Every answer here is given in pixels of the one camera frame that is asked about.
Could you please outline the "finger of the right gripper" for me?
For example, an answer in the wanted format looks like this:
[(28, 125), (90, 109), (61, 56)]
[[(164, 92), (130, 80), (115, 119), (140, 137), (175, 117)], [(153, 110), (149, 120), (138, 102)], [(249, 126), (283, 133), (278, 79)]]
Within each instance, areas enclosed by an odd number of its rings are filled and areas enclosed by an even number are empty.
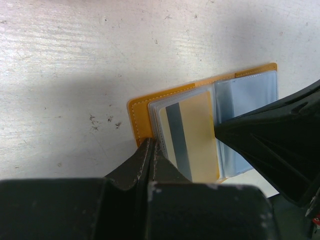
[(320, 82), (218, 124), (218, 140), (303, 207), (320, 187)]

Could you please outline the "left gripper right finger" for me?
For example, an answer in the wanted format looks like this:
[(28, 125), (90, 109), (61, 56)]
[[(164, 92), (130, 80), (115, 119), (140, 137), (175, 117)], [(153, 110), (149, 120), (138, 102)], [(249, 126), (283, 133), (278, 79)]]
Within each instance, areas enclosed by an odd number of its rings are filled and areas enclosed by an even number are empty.
[(189, 182), (155, 143), (147, 190), (149, 240), (278, 240), (270, 201), (256, 186)]

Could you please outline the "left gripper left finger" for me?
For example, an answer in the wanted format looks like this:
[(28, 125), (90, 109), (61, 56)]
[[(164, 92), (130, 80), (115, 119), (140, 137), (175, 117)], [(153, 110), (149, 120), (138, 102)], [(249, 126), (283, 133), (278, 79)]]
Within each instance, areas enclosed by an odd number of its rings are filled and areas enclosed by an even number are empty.
[(2, 180), (3, 240), (141, 240), (152, 141), (104, 177)]

